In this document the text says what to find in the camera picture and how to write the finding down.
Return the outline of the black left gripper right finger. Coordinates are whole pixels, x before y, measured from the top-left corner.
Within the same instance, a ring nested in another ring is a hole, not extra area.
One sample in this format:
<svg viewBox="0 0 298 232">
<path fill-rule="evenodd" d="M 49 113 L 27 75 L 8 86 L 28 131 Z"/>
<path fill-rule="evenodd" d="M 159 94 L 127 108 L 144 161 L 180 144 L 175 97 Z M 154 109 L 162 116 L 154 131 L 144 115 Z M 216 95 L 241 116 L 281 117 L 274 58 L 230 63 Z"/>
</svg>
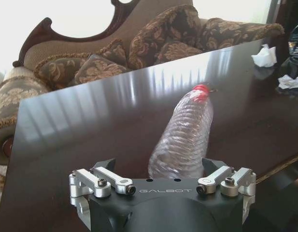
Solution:
<svg viewBox="0 0 298 232">
<path fill-rule="evenodd" d="M 207 176 L 198 179 L 197 193 L 202 196 L 213 194 L 220 187 L 224 196 L 243 195 L 242 221 L 245 222 L 250 205 L 255 203 L 256 174 L 249 168 L 236 171 L 220 160 L 202 158 L 201 162 Z"/>
</svg>

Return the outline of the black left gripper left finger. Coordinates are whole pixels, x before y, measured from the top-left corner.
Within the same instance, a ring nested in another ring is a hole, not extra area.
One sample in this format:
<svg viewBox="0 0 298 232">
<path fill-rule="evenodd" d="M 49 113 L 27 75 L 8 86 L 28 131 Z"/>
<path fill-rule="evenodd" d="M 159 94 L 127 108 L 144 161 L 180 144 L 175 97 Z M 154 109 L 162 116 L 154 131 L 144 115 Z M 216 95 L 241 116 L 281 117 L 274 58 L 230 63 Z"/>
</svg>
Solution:
<svg viewBox="0 0 298 232">
<path fill-rule="evenodd" d="M 135 193 L 132 179 L 121 177 L 112 170 L 115 159 L 97 162 L 89 171 L 74 170 L 69 175 L 70 202 L 76 207 L 79 219 L 91 226 L 89 203 L 86 195 L 93 194 L 96 198 L 107 198 L 112 190 L 117 194 L 131 196 Z"/>
</svg>

